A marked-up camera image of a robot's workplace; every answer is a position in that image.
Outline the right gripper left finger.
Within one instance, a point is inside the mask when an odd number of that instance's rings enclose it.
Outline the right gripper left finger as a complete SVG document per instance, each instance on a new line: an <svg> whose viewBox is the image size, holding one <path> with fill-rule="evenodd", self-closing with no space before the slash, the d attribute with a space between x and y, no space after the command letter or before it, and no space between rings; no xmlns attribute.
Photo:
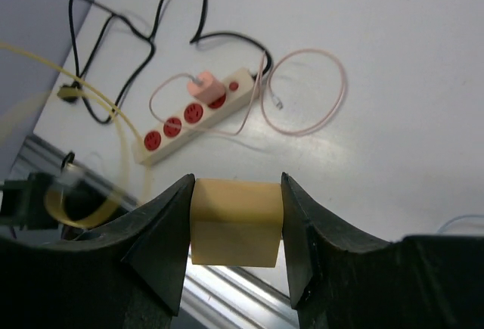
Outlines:
<svg viewBox="0 0 484 329"><path fill-rule="evenodd" d="M167 328L178 314L195 178L73 241L1 240L3 328Z"/></svg>

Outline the yellow charger plug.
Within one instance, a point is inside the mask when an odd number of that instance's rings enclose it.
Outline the yellow charger plug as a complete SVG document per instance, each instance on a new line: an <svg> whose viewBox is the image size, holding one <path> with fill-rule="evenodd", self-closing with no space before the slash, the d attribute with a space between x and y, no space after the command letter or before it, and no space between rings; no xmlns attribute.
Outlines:
<svg viewBox="0 0 484 329"><path fill-rule="evenodd" d="M273 268L283 221L279 184L198 178L190 208L191 261Z"/></svg>

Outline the pink charger plug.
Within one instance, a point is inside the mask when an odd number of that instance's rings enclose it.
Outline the pink charger plug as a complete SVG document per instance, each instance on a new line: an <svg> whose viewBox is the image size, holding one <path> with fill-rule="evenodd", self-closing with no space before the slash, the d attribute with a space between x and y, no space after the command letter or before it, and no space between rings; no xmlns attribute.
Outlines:
<svg viewBox="0 0 484 329"><path fill-rule="evenodd" d="M188 82L188 93L204 104L211 104L225 94L223 83L208 70L200 73L196 80Z"/></svg>

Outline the beige red power strip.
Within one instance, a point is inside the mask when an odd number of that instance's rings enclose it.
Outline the beige red power strip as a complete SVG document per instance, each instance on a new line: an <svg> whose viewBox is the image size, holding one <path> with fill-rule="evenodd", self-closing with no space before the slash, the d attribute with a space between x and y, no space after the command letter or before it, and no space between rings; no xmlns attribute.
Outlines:
<svg viewBox="0 0 484 329"><path fill-rule="evenodd" d="M193 98L180 111L158 123L132 144L134 161L152 166L180 149L205 131L246 107L257 96L250 71L240 68L224 79L225 94L211 104Z"/></svg>

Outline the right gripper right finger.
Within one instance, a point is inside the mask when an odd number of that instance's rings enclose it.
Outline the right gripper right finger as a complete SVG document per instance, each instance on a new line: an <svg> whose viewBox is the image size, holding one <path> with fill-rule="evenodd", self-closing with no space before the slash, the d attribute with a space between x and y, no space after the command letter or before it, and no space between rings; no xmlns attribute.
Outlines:
<svg viewBox="0 0 484 329"><path fill-rule="evenodd" d="M483 239L384 241L281 176L290 304L302 328L481 328Z"/></svg>

